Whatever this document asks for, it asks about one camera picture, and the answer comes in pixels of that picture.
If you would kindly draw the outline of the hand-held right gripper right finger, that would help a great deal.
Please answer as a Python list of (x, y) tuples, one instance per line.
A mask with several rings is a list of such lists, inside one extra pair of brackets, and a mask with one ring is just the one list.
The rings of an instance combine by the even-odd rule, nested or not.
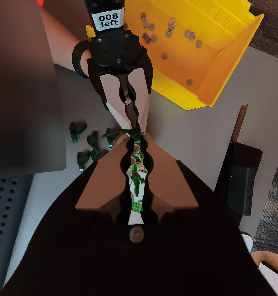
[(141, 137), (143, 165), (147, 169), (141, 217), (158, 223), (166, 213), (199, 207), (174, 157), (158, 146), (149, 134)]

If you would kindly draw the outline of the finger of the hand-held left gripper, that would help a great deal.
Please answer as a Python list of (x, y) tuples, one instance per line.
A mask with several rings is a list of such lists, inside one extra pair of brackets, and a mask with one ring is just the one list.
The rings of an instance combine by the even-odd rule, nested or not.
[(122, 101), (120, 97), (121, 83), (119, 78), (111, 74), (104, 74), (100, 76), (100, 81), (106, 96), (108, 110), (122, 129), (132, 129), (131, 120), (127, 116), (127, 105), (131, 104), (132, 101), (129, 95), (126, 96), (126, 102)]
[(138, 128), (140, 128), (140, 132), (145, 134), (150, 105), (150, 93), (148, 92), (143, 68), (134, 69), (129, 74), (129, 85), (134, 90), (133, 107), (136, 114), (136, 123)]

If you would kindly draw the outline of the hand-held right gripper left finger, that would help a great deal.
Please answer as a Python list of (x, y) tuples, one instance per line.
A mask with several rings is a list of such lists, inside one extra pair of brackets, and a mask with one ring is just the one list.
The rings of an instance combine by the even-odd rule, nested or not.
[(116, 223), (128, 223), (132, 200), (129, 176), (133, 139), (127, 137), (96, 162), (75, 208), (109, 214)]

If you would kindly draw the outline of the green lego bamboo model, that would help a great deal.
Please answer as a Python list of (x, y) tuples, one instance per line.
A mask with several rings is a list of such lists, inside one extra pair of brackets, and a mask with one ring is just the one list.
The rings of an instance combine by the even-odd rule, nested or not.
[(131, 191), (136, 198), (138, 198), (139, 195), (144, 191), (140, 189), (140, 186), (145, 183), (144, 177), (142, 177), (139, 172), (144, 172), (147, 174), (147, 170), (143, 165), (143, 158), (144, 154), (141, 150), (141, 142), (140, 140), (135, 140), (133, 152), (130, 156), (131, 166), (128, 171), (131, 172), (130, 179), (134, 185), (134, 189)]

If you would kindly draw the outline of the dark green lego leaf piece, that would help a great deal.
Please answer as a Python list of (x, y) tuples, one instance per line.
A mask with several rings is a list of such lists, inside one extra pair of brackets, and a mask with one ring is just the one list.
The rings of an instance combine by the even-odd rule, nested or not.
[(143, 132), (140, 132), (137, 128), (134, 128), (134, 129), (120, 129), (115, 131), (107, 131), (104, 135), (102, 135), (102, 138), (110, 139), (112, 135), (119, 135), (121, 133), (126, 133), (134, 141), (137, 139), (140, 139), (144, 135)]

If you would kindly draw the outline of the group of green lego leaves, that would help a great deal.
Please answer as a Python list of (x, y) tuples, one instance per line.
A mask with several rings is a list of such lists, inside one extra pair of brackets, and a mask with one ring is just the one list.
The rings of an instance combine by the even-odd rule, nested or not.
[[(75, 122), (72, 122), (69, 126), (69, 132), (71, 135), (71, 140), (74, 144), (77, 143), (77, 136), (83, 133), (87, 128), (86, 123), (76, 124)], [(112, 132), (111, 129), (107, 129), (105, 138), (108, 142), (108, 147), (110, 150), (114, 148), (114, 141), (118, 137), (119, 133)], [(92, 149), (92, 151), (87, 152), (79, 152), (76, 156), (77, 165), (79, 168), (80, 173), (83, 173), (85, 171), (85, 165), (87, 162), (92, 159), (93, 162), (97, 162), (100, 160), (103, 156), (105, 156), (108, 151), (101, 152), (98, 148), (98, 133), (94, 131), (91, 135), (87, 136), (87, 142)]]

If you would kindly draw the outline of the yellow plastic bin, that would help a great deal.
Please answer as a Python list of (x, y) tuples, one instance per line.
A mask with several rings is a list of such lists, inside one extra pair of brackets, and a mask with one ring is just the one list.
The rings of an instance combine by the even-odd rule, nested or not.
[(84, 1), (97, 91), (109, 110), (147, 107), (151, 89), (184, 110), (212, 107), (264, 14), (249, 1)]

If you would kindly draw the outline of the person's left forearm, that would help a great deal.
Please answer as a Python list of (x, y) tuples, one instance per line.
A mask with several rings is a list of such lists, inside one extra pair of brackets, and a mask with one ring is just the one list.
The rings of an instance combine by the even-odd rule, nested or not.
[(74, 47), (80, 42), (49, 12), (38, 6), (44, 24), (53, 63), (75, 71), (72, 64)]

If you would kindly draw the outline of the lego instruction booklet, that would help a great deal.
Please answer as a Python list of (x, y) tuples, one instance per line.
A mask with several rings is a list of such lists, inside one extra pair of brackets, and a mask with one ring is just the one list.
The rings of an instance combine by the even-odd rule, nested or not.
[[(145, 184), (140, 183), (138, 197), (135, 195), (135, 192), (134, 192), (135, 185), (133, 183), (133, 180), (131, 180), (131, 178), (130, 178), (129, 184), (130, 184), (130, 191), (133, 193), (133, 196), (134, 196), (134, 202), (138, 202), (139, 200), (143, 201)], [(141, 218), (141, 214), (138, 212), (131, 211), (130, 218), (129, 218), (129, 224), (131, 224), (131, 225), (144, 224), (144, 222)]]

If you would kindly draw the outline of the grey round studs in bin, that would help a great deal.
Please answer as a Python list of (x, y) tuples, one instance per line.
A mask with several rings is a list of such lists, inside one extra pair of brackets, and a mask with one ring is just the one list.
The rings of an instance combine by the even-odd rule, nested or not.
[(196, 86), (204, 42), (161, 11), (127, 9), (125, 20), (146, 46), (154, 70), (184, 86)]

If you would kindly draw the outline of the black power box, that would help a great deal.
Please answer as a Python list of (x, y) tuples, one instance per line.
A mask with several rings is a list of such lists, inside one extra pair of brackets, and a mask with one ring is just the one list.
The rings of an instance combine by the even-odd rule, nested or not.
[(243, 216), (251, 215), (255, 176), (255, 168), (230, 166), (227, 205)]

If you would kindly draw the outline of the white document stand base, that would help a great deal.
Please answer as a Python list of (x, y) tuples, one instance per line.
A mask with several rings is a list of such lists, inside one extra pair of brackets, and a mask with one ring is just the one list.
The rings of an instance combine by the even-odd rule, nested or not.
[(252, 247), (253, 247), (253, 239), (252, 239), (252, 237), (250, 235), (248, 235), (248, 234), (245, 234), (245, 233), (241, 233), (241, 235), (242, 235), (242, 238), (243, 238), (243, 240), (245, 242), (245, 245), (246, 245), (246, 247), (248, 249), (248, 252), (251, 253)]

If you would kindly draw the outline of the printed task instruction sheet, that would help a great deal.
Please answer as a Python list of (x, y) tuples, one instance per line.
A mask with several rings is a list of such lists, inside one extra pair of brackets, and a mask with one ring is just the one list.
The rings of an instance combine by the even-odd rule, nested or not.
[(267, 282), (270, 284), (270, 286), (278, 295), (278, 270), (276, 270), (274, 267), (272, 267), (270, 264), (266, 263), (265, 261), (262, 261), (259, 264), (258, 268), (262, 273), (262, 275), (264, 276), (264, 278), (267, 280)]

